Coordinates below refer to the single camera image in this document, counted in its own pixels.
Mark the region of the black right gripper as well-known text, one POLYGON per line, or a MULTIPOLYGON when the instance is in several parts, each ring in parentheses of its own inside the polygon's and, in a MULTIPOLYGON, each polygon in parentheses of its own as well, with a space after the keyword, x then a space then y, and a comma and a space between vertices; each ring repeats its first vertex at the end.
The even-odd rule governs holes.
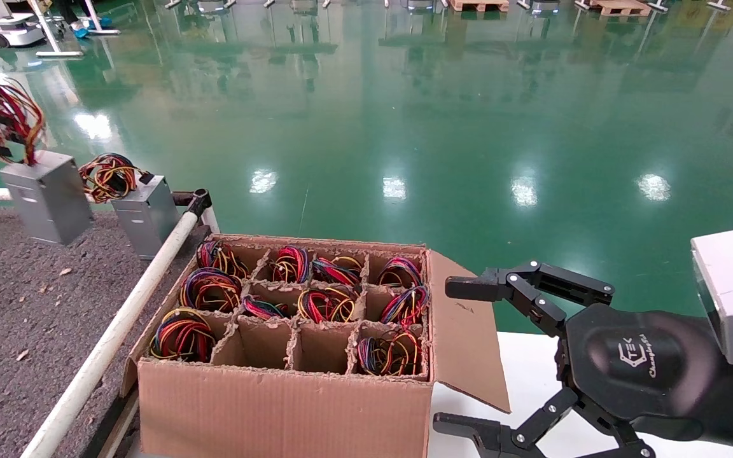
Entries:
POLYGON ((433 429, 471 440, 480 457, 545 457, 538 442, 582 401, 594 421, 610 423, 618 443, 587 457, 655 457, 633 428, 667 440, 703 438, 701 404, 723 365, 709 323, 668 311, 613 309, 614 292, 599 279, 540 261, 448 277, 448 298, 506 301, 544 334, 563 336, 562 381, 574 390, 562 388, 517 429, 442 412, 434 414, 433 429), (587 308, 567 320, 550 296, 587 308))

